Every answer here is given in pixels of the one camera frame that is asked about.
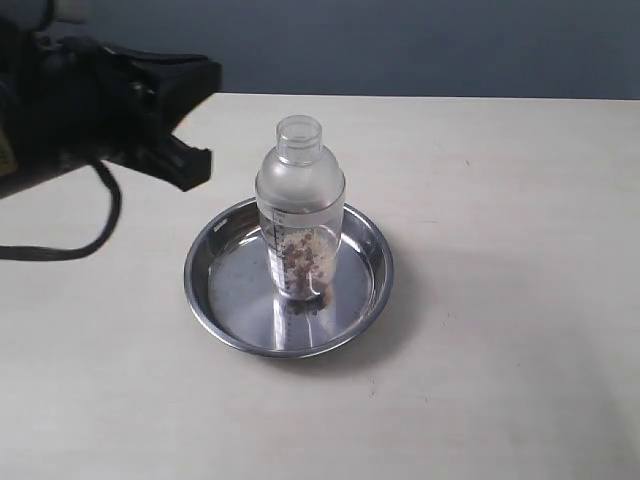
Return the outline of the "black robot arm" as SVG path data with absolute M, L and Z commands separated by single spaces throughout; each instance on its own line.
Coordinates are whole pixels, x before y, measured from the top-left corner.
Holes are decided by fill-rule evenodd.
M 154 54 L 89 36 L 53 40 L 1 21 L 1 194 L 11 196 L 96 161 L 182 191 L 210 179 L 212 153 L 175 129 L 219 92 L 205 55 Z

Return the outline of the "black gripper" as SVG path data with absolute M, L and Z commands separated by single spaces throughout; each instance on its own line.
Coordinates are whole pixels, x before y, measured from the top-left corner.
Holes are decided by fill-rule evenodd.
M 219 63 L 87 36 L 25 34 L 19 46 L 20 172 L 109 160 L 182 192 L 211 179 L 212 152 L 165 131 L 221 90 Z

